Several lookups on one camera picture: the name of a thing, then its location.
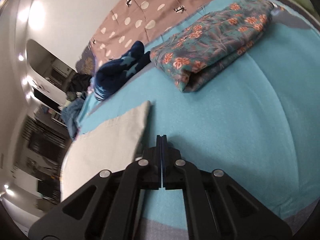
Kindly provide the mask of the white t-shirt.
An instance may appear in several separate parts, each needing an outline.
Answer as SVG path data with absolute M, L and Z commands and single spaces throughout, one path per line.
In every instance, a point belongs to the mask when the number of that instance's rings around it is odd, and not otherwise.
M 64 201 L 101 170 L 118 172 L 132 163 L 142 148 L 150 101 L 106 120 L 72 142 L 61 167 L 60 199 Z

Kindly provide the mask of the dark blue clothes pile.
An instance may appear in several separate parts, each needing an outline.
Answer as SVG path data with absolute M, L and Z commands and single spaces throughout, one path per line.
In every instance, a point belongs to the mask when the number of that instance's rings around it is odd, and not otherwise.
M 64 107 L 61 111 L 61 118 L 67 126 L 69 137 L 72 140 L 75 140 L 78 134 L 79 125 L 77 119 L 82 110 L 84 102 L 84 99 L 77 98 L 76 100 L 72 101 L 67 107 Z

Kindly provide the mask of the black clothes pile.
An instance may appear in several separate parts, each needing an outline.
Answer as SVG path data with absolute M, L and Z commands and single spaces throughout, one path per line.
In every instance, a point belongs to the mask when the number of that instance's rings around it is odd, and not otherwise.
M 76 73 L 66 88 L 66 92 L 84 92 L 91 84 L 91 75 Z

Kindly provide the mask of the light blue patterned blanket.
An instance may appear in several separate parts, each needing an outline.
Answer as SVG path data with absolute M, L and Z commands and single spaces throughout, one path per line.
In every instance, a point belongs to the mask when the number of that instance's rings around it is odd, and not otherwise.
M 199 169 L 224 170 L 297 232 L 319 201 L 319 31 L 278 2 L 261 40 L 196 92 L 153 64 L 104 102 L 90 96 L 80 132 L 150 101 L 143 144 L 157 135 Z

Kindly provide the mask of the navy star fleece blanket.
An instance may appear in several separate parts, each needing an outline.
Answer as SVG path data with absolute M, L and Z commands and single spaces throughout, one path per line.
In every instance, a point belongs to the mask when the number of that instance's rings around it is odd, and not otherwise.
M 150 63 L 150 52 L 144 44 L 136 41 L 120 58 L 108 61 L 96 72 L 94 77 L 94 96 L 105 101 L 120 90 L 129 79 Z

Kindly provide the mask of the purple gold patterned cushion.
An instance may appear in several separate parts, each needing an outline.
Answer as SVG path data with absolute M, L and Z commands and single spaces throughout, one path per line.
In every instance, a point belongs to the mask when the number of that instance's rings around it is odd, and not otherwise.
M 80 74 L 95 75 L 96 58 L 92 51 L 92 43 L 89 42 L 76 62 L 76 71 Z

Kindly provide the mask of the floral folded garment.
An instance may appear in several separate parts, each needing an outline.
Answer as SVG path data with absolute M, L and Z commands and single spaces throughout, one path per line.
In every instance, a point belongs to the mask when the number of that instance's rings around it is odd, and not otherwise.
M 273 9 L 267 0 L 242 0 L 210 12 L 152 48 L 151 62 L 182 93 L 195 92 L 259 41 Z

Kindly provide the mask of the pink polka dot bedsheet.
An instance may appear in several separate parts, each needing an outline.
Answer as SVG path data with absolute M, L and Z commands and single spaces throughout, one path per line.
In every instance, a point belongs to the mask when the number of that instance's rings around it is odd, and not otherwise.
M 119 0 L 91 39 L 96 66 L 119 58 L 135 41 L 147 45 L 211 1 Z

